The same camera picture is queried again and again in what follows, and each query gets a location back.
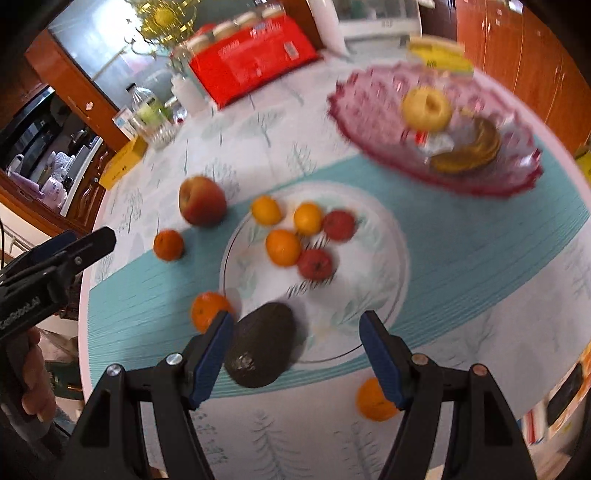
orange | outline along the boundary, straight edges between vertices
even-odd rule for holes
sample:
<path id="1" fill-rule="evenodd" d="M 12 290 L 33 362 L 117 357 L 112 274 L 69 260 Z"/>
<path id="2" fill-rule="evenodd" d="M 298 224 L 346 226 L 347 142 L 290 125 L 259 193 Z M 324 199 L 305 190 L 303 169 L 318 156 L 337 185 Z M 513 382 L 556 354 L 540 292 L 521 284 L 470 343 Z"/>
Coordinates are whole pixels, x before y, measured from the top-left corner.
<path id="1" fill-rule="evenodd" d="M 224 295 L 208 291 L 197 296 L 191 306 L 191 320 L 201 333 L 207 332 L 213 320 L 222 310 L 236 316 L 232 305 Z"/>
<path id="2" fill-rule="evenodd" d="M 271 261 L 280 267 L 295 265 L 301 254 L 300 240 L 295 233 L 287 230 L 270 232 L 265 240 L 265 248 Z"/>
<path id="3" fill-rule="evenodd" d="M 263 195 L 252 202 L 251 213 L 258 223 L 265 226 L 276 225 L 283 220 L 279 205 L 267 195 Z"/>
<path id="4" fill-rule="evenodd" d="M 176 230 L 162 230 L 154 237 L 154 254 L 160 260 L 171 262 L 181 258 L 184 240 Z"/>
<path id="5" fill-rule="evenodd" d="M 378 379 L 375 377 L 367 380 L 357 390 L 355 404 L 361 415 L 373 421 L 391 419 L 399 412 L 396 405 L 384 397 L 382 387 L 379 386 Z"/>
<path id="6" fill-rule="evenodd" d="M 295 229 L 305 236 L 316 235 L 322 230 L 322 210 L 312 202 L 302 203 L 294 212 Z"/>

kitchen counter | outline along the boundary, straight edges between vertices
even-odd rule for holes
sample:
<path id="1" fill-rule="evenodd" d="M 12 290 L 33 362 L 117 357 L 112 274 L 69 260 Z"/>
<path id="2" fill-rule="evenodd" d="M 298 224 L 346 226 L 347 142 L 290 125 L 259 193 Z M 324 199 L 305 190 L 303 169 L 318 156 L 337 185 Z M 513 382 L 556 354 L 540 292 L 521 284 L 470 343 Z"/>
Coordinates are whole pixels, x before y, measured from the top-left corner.
<path id="1" fill-rule="evenodd" d="M 188 310 L 201 291 L 223 290 L 228 278 L 237 278 L 242 308 L 250 308 L 265 276 L 247 262 L 237 263 L 244 276 L 236 270 L 226 278 L 230 240 L 241 235 L 253 197 L 273 191 L 289 199 L 306 188 L 323 205 L 339 198 L 367 205 L 368 217 L 373 212 L 384 221 L 372 224 L 367 237 L 365 223 L 358 240 L 381 239 L 368 247 L 376 254 L 383 245 L 384 252 L 397 252 L 396 286 L 380 277 L 368 294 L 390 285 L 384 298 L 347 305 L 353 317 L 357 308 L 389 309 L 382 320 L 413 351 L 460 369 L 484 363 L 517 418 L 558 383 L 591 338 L 589 187 L 543 121 L 481 72 L 475 79 L 514 108 L 540 142 L 545 173 L 536 188 L 510 200 L 475 199 L 369 162 L 327 117 L 326 96 L 351 71 L 403 57 L 399 50 L 385 59 L 328 57 L 212 118 L 206 112 L 188 121 L 164 151 L 148 151 L 105 196 L 96 227 L 113 228 L 118 244 L 83 278 L 79 345 L 86 398 L 109 364 L 146 367 L 180 351 L 194 334 Z M 189 228 L 178 211 L 178 186 L 196 174 L 213 177 L 230 204 L 227 220 L 211 231 Z M 177 264 L 158 261 L 150 250 L 163 228 L 184 233 L 186 255 Z M 253 231 L 252 245 L 258 237 Z M 349 287 L 351 303 L 358 286 Z M 399 292 L 396 299 L 391 291 Z M 332 338 L 331 332 L 313 331 L 319 339 Z M 348 341 L 343 336 L 327 348 Z M 351 352 L 321 365 L 296 364 L 256 391 L 238 387 L 222 370 L 212 398 L 193 416 L 216 478 L 234 478 L 236 471 L 260 478 L 256 469 L 265 468 L 269 448 L 252 445 L 260 435 L 288 446 L 287 458 L 276 460 L 306 478 L 354 478 L 358 471 L 371 478 L 368 469 L 383 464 L 401 416 L 373 423 L 356 412 L 355 392 L 373 373 L 362 351 Z M 432 466 L 444 459 L 450 415 L 445 407 Z M 162 468 L 149 408 L 142 418 L 151 462 Z"/>

pink glass fruit bowl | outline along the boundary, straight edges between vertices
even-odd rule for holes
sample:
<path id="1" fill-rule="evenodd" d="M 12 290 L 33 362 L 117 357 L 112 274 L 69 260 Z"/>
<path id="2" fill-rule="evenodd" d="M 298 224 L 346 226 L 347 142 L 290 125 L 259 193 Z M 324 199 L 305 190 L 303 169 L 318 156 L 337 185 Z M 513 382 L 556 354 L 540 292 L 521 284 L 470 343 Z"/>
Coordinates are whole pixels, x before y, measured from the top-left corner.
<path id="1" fill-rule="evenodd" d="M 416 131 L 405 124 L 400 106 L 407 92 L 417 86 L 441 90 L 454 112 L 446 133 L 466 136 L 473 112 L 492 121 L 502 139 L 496 159 L 478 170 L 449 175 L 430 167 L 430 159 L 415 144 Z M 531 127 L 494 91 L 469 76 L 445 75 L 421 65 L 397 63 L 353 72 L 328 97 L 329 114 L 341 133 L 369 158 L 426 183 L 457 193 L 508 197 L 534 188 L 542 175 L 541 151 Z"/>

person's hand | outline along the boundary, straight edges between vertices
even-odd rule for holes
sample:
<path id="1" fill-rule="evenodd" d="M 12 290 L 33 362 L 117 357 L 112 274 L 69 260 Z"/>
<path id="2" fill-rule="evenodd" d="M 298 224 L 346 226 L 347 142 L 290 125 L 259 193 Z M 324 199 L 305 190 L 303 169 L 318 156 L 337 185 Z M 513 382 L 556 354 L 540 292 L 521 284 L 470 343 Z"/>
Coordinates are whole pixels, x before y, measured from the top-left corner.
<path id="1" fill-rule="evenodd" d="M 22 407 L 29 415 L 37 415 L 42 422 L 52 421 L 56 415 L 56 396 L 51 389 L 49 373 L 45 370 L 43 354 L 37 345 L 41 333 L 33 327 L 28 335 L 31 347 L 22 366 L 22 377 L 28 391 L 22 396 Z"/>

cabinet door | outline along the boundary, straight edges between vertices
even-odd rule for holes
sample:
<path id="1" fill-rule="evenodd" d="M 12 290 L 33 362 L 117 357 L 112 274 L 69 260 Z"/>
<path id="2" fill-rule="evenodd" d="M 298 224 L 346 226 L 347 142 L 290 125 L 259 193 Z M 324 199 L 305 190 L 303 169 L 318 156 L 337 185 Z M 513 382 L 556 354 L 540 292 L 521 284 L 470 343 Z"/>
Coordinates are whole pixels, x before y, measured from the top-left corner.
<path id="1" fill-rule="evenodd" d="M 522 17 L 498 5 L 500 4 L 497 2 L 486 4 L 484 71 L 512 92 L 515 89 L 521 58 Z"/>
<path id="2" fill-rule="evenodd" d="M 105 189 L 99 185 L 99 179 L 113 155 L 112 150 L 102 145 L 84 172 L 82 181 L 74 193 L 66 218 L 82 225 L 85 231 L 91 232 L 95 224 L 100 203 L 105 195 Z"/>
<path id="3" fill-rule="evenodd" d="M 14 76 L 0 77 L 0 130 L 21 109 L 23 96 L 22 86 Z"/>
<path id="4" fill-rule="evenodd" d="M 434 8 L 419 5 L 418 11 L 424 35 L 457 40 L 456 11 L 447 0 L 436 0 Z"/>
<path id="5" fill-rule="evenodd" d="M 51 85 L 112 150 L 123 148 L 128 139 L 113 123 L 117 110 L 74 65 L 47 30 L 33 41 L 25 55 L 39 77 Z"/>
<path id="6" fill-rule="evenodd" d="M 28 103 L 29 100 L 35 97 L 40 91 L 42 91 L 46 84 L 41 81 L 37 72 L 31 67 L 31 64 L 23 57 L 18 62 L 17 75 L 24 91 L 25 98 L 24 103 Z"/>
<path id="7" fill-rule="evenodd" d="M 457 42 L 466 47 L 465 57 L 482 69 L 486 48 L 486 12 L 470 3 L 456 1 Z"/>
<path id="8" fill-rule="evenodd" d="M 527 9 L 524 9 L 521 58 L 514 93 L 545 121 L 561 76 L 562 46 L 550 29 Z"/>
<path id="9" fill-rule="evenodd" d="M 293 18 L 298 27 L 308 37 L 316 50 L 324 48 L 316 22 L 306 0 L 283 0 L 281 2 L 287 14 Z"/>
<path id="10" fill-rule="evenodd" d="M 566 50 L 546 124 L 571 153 L 587 141 L 591 131 L 591 89 Z"/>

